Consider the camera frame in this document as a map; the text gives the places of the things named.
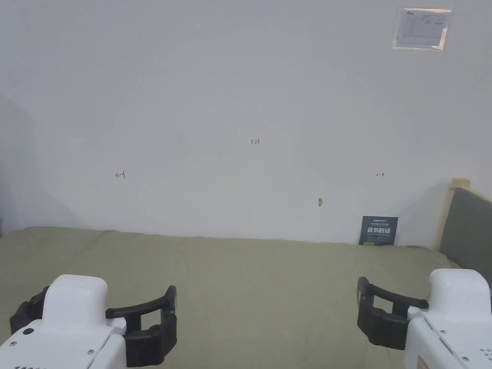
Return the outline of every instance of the gray fabric panel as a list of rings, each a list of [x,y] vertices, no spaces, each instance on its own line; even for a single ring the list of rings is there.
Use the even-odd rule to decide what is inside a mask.
[[[492,203],[457,188],[439,251],[462,268],[492,277]]]

